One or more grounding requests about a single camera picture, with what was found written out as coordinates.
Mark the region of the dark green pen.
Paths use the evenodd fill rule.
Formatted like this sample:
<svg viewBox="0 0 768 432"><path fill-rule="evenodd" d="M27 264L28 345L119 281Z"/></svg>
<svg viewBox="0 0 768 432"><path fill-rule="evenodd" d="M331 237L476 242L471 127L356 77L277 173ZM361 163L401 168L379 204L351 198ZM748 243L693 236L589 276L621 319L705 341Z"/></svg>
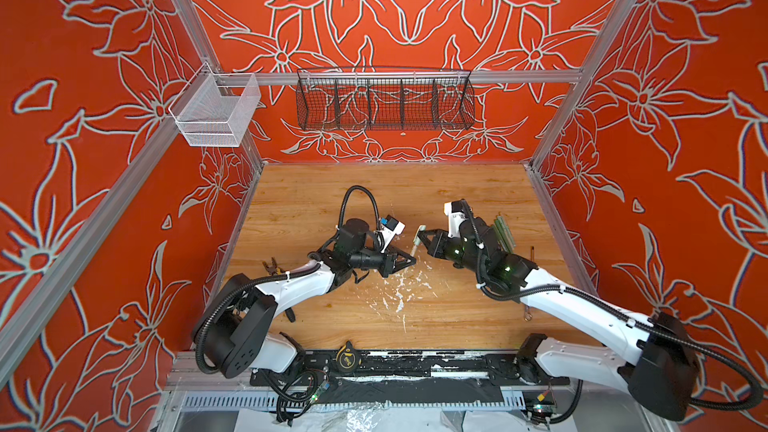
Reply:
<svg viewBox="0 0 768 432"><path fill-rule="evenodd" d="M502 224L501 224L501 222L500 222L500 220L498 218L496 218L494 220L494 229L495 229L496 235L499 238L499 240L500 241L505 241L506 240L506 233L505 233L504 228L503 228L503 226L502 226Z"/></svg>

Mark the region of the light green pen cap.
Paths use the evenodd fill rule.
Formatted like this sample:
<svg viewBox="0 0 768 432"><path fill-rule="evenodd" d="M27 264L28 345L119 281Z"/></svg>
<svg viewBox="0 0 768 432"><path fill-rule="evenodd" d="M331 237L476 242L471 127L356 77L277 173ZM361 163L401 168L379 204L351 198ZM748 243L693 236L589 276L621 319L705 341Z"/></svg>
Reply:
<svg viewBox="0 0 768 432"><path fill-rule="evenodd" d="M415 235L415 237L414 237L414 241L413 241L413 243L414 243L416 246L419 246L419 245L421 244L421 237L420 237L420 234L421 234L421 232L422 232L422 231L425 231L425 230L426 230L426 225L425 225L425 224L421 224L421 225L418 227L418 230L417 230L417 232L416 232L416 235Z"/></svg>

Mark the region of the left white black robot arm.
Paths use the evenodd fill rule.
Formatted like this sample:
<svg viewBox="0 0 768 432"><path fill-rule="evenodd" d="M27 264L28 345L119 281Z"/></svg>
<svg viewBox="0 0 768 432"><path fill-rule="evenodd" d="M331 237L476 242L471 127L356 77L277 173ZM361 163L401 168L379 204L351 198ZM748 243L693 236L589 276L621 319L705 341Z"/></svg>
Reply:
<svg viewBox="0 0 768 432"><path fill-rule="evenodd" d="M359 271L387 278L416 263L415 257L393 246L405 224L391 215L370 229L349 219L301 267L250 279L230 278L211 299L195 325L192 340L198 369L234 378L247 370L284 373L299 360L300 346L285 334L270 332L280 314L300 303L326 295Z"/></svg>

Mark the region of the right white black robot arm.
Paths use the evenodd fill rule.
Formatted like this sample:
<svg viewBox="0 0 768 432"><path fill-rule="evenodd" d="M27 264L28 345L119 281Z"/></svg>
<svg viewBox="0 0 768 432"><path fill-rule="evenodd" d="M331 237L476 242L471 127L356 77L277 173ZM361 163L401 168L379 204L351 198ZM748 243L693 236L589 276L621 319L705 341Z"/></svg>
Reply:
<svg viewBox="0 0 768 432"><path fill-rule="evenodd" d="M429 256L473 272L486 297L538 309L596 340L594 346L580 346L529 336L518 355L529 381L540 375L570 377L626 393L664 419L685 418L694 403L699 361L678 319L631 312L568 285L506 251L495 230L478 218L456 212L448 222L445 230L419 231Z"/></svg>

